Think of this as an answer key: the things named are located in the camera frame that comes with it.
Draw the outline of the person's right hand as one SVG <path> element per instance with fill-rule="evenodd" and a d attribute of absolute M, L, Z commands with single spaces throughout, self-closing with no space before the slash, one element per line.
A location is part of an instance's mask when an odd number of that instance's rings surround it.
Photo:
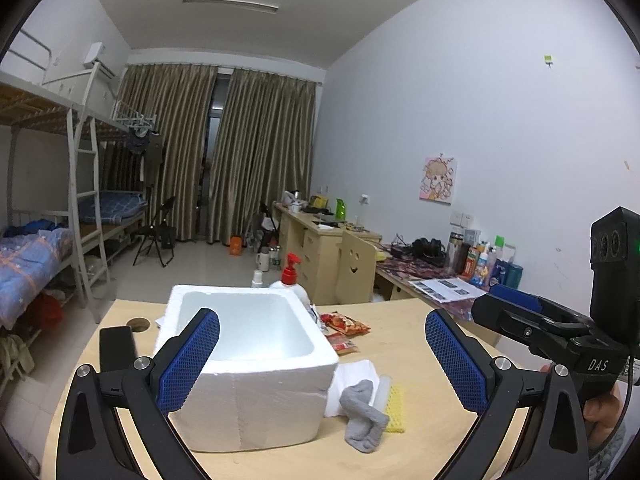
<path fill-rule="evenodd" d="M 578 406 L 582 409 L 579 418 L 587 424 L 586 429 L 575 416 L 570 396 L 562 392 L 556 396 L 552 391 L 546 393 L 541 420 L 551 422 L 549 445 L 558 451 L 575 453 L 579 440 L 585 438 L 589 453 L 596 455 L 617 439 L 616 434 L 623 426 L 625 403 L 620 400 L 620 389 L 614 385 L 608 393 Z"/>

